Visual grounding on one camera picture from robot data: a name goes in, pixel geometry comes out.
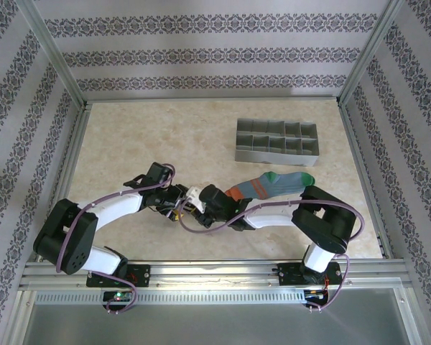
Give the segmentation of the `grey compartment organizer tray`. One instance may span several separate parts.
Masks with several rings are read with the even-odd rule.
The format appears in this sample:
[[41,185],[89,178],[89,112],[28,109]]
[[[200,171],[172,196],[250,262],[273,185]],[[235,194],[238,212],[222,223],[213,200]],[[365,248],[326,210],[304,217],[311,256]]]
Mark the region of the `grey compartment organizer tray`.
[[238,119],[235,161],[312,167],[320,156],[313,122]]

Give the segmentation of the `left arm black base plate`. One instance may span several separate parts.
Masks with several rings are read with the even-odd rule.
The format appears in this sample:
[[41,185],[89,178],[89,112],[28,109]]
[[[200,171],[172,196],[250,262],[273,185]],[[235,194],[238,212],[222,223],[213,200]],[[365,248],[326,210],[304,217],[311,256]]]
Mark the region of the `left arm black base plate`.
[[[150,266],[147,264],[126,264],[115,271],[113,276],[129,282],[135,287],[146,288],[149,286]],[[129,288],[126,283],[95,273],[87,277],[86,286],[88,288]]]

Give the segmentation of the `aluminium frame side rail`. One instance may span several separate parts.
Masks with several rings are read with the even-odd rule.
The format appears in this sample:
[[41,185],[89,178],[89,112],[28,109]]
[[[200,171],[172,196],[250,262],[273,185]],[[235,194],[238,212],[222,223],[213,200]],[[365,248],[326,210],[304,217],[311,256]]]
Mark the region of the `aluminium frame side rail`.
[[374,226],[376,238],[378,239],[379,246],[381,247],[382,256],[384,259],[393,259],[395,255],[391,250],[391,244],[386,233],[386,227],[382,213],[379,210],[378,203],[376,202],[376,196],[371,187],[371,178],[366,170],[366,162],[363,155],[361,154],[358,138],[354,132],[351,119],[348,115],[348,112],[346,111],[346,107],[340,102],[339,98],[337,98],[337,105],[344,129],[346,131],[346,136],[348,138],[348,143],[351,148],[353,159],[355,161],[356,170],[358,172],[363,194],[366,199],[366,205]]
[[60,221],[59,216],[55,217],[55,221],[52,220],[52,212],[57,207],[57,203],[67,198],[70,192],[70,186],[72,184],[73,174],[77,165],[90,112],[91,110],[88,106],[85,106],[84,109],[77,113],[73,122],[73,128],[68,137],[60,168],[57,172],[55,188],[50,199],[50,208],[33,244],[33,250],[38,256],[38,262],[46,260],[55,264],[57,261],[57,249],[62,245],[62,241],[58,244],[59,240],[54,239],[54,236],[57,237],[62,230],[59,229],[58,226],[58,222]]

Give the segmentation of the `controller board with green light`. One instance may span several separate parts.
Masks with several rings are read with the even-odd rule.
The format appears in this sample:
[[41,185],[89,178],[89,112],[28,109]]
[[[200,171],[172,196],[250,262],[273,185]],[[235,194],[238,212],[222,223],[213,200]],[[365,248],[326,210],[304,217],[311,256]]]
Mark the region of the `controller board with green light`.
[[130,291],[104,291],[101,297],[102,306],[112,311],[122,310],[133,300],[133,295]]

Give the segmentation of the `aluminium frame post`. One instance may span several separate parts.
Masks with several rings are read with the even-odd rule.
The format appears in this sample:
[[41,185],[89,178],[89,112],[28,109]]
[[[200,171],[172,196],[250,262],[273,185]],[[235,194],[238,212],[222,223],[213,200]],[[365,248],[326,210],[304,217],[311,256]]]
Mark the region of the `aluminium frame post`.
[[379,48],[379,45],[383,41],[384,36],[405,3],[406,0],[388,0],[384,10],[377,19],[367,42],[363,46],[363,49],[356,60],[356,64],[352,67],[348,78],[337,97],[337,103],[340,108],[343,108],[348,103],[348,100],[356,89],[366,67],[371,62]]
[[85,109],[86,99],[74,78],[71,70],[63,57],[55,39],[51,35],[47,25],[40,15],[33,0],[15,0],[20,12],[24,16],[30,29],[34,32],[40,46],[45,51],[57,74],[60,76],[65,88],[70,94],[72,100],[76,103],[78,109]]

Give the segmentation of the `small black controller board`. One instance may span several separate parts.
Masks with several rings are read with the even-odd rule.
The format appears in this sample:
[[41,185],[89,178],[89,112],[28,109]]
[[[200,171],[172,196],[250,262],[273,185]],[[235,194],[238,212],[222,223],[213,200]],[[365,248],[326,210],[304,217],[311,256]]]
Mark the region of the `small black controller board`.
[[304,290],[307,307],[324,308],[331,301],[328,290]]

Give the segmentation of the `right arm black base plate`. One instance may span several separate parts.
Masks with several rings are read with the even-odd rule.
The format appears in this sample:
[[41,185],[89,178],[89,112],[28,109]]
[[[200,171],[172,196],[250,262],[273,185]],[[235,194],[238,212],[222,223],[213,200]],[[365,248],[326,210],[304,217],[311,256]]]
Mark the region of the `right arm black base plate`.
[[326,281],[331,285],[339,285],[343,280],[337,262],[330,262],[324,272],[316,272],[299,262],[280,263],[277,265],[277,274],[281,286],[324,285]]

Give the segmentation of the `grey sock green orange trim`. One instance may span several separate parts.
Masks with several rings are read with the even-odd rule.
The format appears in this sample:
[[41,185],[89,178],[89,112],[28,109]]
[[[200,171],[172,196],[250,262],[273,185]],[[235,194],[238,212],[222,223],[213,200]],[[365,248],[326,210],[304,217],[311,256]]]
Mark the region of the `grey sock green orange trim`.
[[269,171],[258,178],[232,186],[225,194],[235,201],[247,198],[266,200],[301,193],[306,187],[314,184],[315,178],[307,172],[278,174]]

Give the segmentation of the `grey metal panel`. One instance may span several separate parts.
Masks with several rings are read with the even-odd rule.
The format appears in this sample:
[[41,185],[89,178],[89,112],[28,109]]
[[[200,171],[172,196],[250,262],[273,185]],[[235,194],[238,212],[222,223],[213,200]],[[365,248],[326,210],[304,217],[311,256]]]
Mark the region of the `grey metal panel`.
[[110,316],[101,305],[34,302],[11,345],[425,345],[392,287],[344,290],[321,312],[301,304],[137,305]]

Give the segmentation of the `aluminium frame back rail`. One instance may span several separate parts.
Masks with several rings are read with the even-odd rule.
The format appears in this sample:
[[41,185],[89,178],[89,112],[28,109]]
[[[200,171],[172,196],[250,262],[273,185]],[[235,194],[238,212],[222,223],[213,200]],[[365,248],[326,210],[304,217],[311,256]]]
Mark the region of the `aluminium frame back rail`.
[[337,101],[337,96],[275,96],[275,97],[179,97],[179,98],[125,98],[87,100],[86,106],[109,103],[145,103],[145,102],[193,102],[193,101]]

